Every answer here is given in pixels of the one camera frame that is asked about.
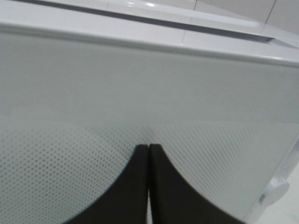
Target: white plastic knob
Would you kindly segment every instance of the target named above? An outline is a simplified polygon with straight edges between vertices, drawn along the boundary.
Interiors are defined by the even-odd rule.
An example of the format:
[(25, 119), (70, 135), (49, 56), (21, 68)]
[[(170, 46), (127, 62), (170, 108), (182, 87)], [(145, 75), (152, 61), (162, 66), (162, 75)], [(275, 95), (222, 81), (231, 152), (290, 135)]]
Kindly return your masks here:
[(259, 199), (262, 206), (269, 206), (277, 202), (288, 191), (290, 184), (281, 175), (277, 175), (271, 179), (266, 190)]

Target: dark curved shape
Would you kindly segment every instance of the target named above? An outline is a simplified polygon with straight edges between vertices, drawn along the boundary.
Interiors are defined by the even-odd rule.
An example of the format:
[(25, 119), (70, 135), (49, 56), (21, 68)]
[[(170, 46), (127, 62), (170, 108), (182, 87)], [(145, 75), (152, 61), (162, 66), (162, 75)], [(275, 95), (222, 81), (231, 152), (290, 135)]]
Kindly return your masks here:
[(174, 168), (161, 145), (150, 145), (149, 160), (154, 224), (243, 224), (194, 190)]
[(66, 224), (144, 224), (148, 202), (149, 149), (138, 145), (111, 187)]

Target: white surface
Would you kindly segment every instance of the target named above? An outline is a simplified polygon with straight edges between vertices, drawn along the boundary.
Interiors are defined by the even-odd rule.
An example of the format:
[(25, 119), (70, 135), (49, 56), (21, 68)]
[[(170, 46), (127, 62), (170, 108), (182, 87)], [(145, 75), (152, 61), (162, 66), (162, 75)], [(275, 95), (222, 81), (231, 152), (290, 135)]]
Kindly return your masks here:
[(64, 223), (107, 190), (144, 142), (127, 132), (137, 139), (124, 135), (115, 147), (111, 131), (43, 121), (53, 118), (45, 112), (24, 108), (21, 119), (0, 119), (1, 224)]
[[(114, 7), (114, 9), (125, 10), (121, 6)], [(237, 59), (243, 58), (244, 60), (267, 60), (270, 63), (299, 64), (298, 49), (281, 47), (275, 44), (256, 42), (252, 49), (240, 48), (237, 50), (235, 48), (236, 42), (240, 45), (248, 45), (250, 41), (237, 40), (235, 38), (223, 38), (222, 36), (216, 35), (203, 35), (202, 33), (197, 32), (192, 34), (193, 37), (191, 39), (193, 40), (189, 42), (188, 40), (184, 40), (184, 30), (182, 29), (166, 28), (157, 25), (21, 2), (11, 2), (7, 0), (1, 0), (0, 12), (0, 25), (2, 24), (3, 26), (32, 27), (66, 33), (76, 33), (91, 37), (122, 39), (131, 42), (139, 42), (140, 44), (156, 44), (161, 47), (175, 47), (178, 50), (197, 50), (198, 52), (201, 52), (201, 54), (214, 54), (225, 57), (228, 57), (227, 54), (229, 54), (231, 57)], [(206, 21), (205, 24), (209, 25), (214, 23), (213, 21), (204, 21)], [(228, 29), (231, 29), (234, 25), (227, 24), (226, 26)], [(255, 31), (261, 32), (260, 28), (255, 28)], [(286, 36), (288, 37), (288, 35), (282, 31), (275, 32), (275, 37), (279, 37), (280, 35), (284, 38)], [(203, 42), (198, 41), (200, 38), (205, 38), (205, 36), (213, 37), (210, 41), (208, 38)], [(297, 40), (296, 37), (297, 36), (291, 35), (289, 36), (289, 39)]]
[(288, 191), (290, 184), (281, 175), (274, 176), (259, 199), (262, 206), (269, 206), (277, 202)]
[[(184, 37), (181, 29), (1, 3), (3, 118), (96, 133), (106, 127), (114, 149), (122, 145), (115, 138), (130, 142), (120, 151), (126, 155), (139, 142), (162, 143), (198, 192), (239, 219), (250, 213), (299, 132), (297, 49), (195, 32)], [(23, 32), (14, 35), (7, 26)], [(32, 30), (43, 37), (29, 35)], [(288, 61), (293, 66), (285, 66)], [(125, 135), (127, 128), (136, 138)], [(81, 197), (83, 190), (75, 200)], [(59, 208), (51, 203), (47, 209)], [(47, 209), (51, 222), (56, 216)]]
[(299, 1), (277, 0), (268, 24), (299, 35)]
[[(255, 33), (255, 34), (261, 34), (264, 24), (258, 23), (257, 21), (253, 19), (249, 19), (247, 17), (238, 15), (236, 13), (232, 13), (230, 11), (211, 6), (209, 4), (202, 3), (200, 1), (196, 2), (196, 7), (194, 9), (195, 11), (198, 12), (205, 12), (205, 13), (210, 13), (210, 14), (216, 14), (216, 15), (221, 15), (229, 18), (235, 18), (243, 21), (250, 21), (252, 23), (255, 23), (256, 25), (253, 26), (243, 26), (242, 24), (233, 24), (233, 23), (224, 23), (224, 20), (219, 20), (218, 24), (216, 27), (221, 28), (221, 29), (228, 29), (228, 30), (240, 30), (243, 32), (248, 32), (248, 33)], [(192, 24), (203, 24), (203, 20), (198, 19), (198, 18), (192, 18), (191, 20)], [(206, 26), (211, 26), (215, 27), (215, 24), (213, 21), (205, 20), (204, 23)]]
[[(58, 3), (64, 3), (66, 5), (82, 5), (82, 3), (78, 4), (77, 2), (72, 2), (71, 0), (43, 0), (47, 2), (58, 2)], [(103, 2), (107, 2), (108, 4), (116, 4), (118, 8), (110, 9), (103, 7)], [(147, 18), (157, 18), (157, 19), (166, 19), (168, 21), (176, 21), (176, 22), (184, 22), (188, 23), (189, 21), (185, 21), (185, 19), (182, 19), (184, 17), (190, 18), (198, 18), (201, 20), (210, 20), (213, 21), (213, 26), (219, 26), (217, 23), (228, 23), (228, 24), (235, 24), (238, 26), (245, 26), (250, 27), (253, 32), (256, 27), (260, 26), (260, 23), (256, 21), (248, 21), (248, 20), (242, 20), (237, 18), (232, 18), (228, 16), (221, 16), (217, 14), (210, 14), (205, 12), (195, 12), (193, 8), (190, 9), (184, 9), (184, 8), (178, 8), (168, 5), (163, 5), (159, 3), (151, 3), (151, 2), (145, 2), (142, 0), (131, 0), (131, 1), (122, 1), (122, 0), (102, 0), (101, 4), (98, 5), (97, 1), (93, 4), (93, 8), (96, 9), (103, 9), (106, 11), (113, 11), (113, 12), (120, 12), (123, 14), (134, 14), (142, 17)]]
[[(1, 52), (5, 116), (150, 128), (186, 180), (240, 219), (299, 133), (297, 68), (4, 33)], [(225, 153), (233, 161), (223, 156), (217, 168)]]
[(299, 165), (287, 181), (288, 192), (278, 202), (268, 207), (255, 224), (298, 224), (299, 223)]
[(266, 22), (275, 0), (210, 0), (210, 4), (228, 11)]
[(185, 8), (193, 10), (196, 4), (196, 0), (150, 0), (145, 2), (154, 2), (162, 5), (174, 6), (179, 8)]

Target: grout line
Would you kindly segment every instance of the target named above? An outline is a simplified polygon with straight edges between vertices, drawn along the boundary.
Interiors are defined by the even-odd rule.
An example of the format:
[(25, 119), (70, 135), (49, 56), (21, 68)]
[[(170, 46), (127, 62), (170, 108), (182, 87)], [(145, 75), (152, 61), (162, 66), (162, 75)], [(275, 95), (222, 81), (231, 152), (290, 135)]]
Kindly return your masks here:
[(270, 15), (271, 15), (271, 13), (272, 13), (272, 10), (273, 10), (273, 8), (274, 8), (274, 6), (275, 6), (275, 3), (276, 3), (276, 1), (277, 1), (277, 0), (275, 0), (275, 1), (274, 1), (274, 3), (273, 3), (273, 6), (272, 6), (272, 8), (271, 8), (271, 10), (270, 10), (270, 12), (269, 12), (269, 15), (268, 15), (268, 17), (267, 17), (267, 19), (266, 19), (266, 22), (265, 22), (265, 23), (267, 23), (267, 22), (268, 22), (268, 19), (269, 19), (269, 17), (270, 17)]
[(197, 4), (197, 0), (195, 1), (195, 4), (194, 4), (194, 9), (193, 9), (194, 11), (195, 11), (195, 8), (196, 8), (196, 4)]

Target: white perforated panel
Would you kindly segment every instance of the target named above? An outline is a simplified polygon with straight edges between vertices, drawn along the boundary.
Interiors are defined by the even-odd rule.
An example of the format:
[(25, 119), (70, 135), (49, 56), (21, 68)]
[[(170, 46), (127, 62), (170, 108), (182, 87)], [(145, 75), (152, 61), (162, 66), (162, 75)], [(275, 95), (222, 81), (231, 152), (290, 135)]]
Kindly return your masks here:
[(0, 223), (60, 224), (95, 201), (128, 162), (142, 128), (1, 123)]
[[(255, 159), (256, 152), (271, 154), (259, 145), (256, 151), (250, 149), (256, 139), (267, 140), (259, 137), (264, 129), (255, 123), (87, 128), (62, 122), (4, 118), (0, 122), (0, 198), (4, 205), (0, 217), (4, 224), (63, 223), (105, 192), (136, 145), (150, 143), (163, 146), (175, 168), (200, 194), (234, 212), (227, 199), (232, 184), (252, 177), (247, 171), (244, 179), (236, 178), (240, 169), (247, 169), (244, 162)], [(263, 166), (256, 161), (256, 166)], [(237, 197), (230, 202), (241, 203)], [(147, 223), (151, 223), (150, 215), (149, 209)]]
[(198, 192), (219, 204), (250, 147), (258, 125), (201, 123), (155, 129), (156, 142)]

